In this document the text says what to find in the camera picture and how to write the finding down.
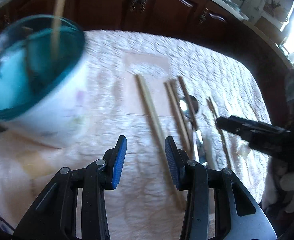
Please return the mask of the white gloved right hand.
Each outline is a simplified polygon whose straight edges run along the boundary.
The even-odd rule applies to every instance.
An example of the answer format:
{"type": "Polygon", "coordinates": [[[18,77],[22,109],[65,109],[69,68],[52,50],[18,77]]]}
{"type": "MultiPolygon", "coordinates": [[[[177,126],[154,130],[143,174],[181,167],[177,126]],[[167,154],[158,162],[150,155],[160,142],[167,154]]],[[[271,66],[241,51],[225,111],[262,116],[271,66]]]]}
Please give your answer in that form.
{"type": "Polygon", "coordinates": [[[261,207],[265,211],[272,204],[276,204],[280,198],[280,191],[292,192],[293,196],[289,204],[284,208],[286,213],[294,212],[294,171],[290,165],[276,158],[270,157],[268,161],[265,188],[262,195],[261,207]]]}

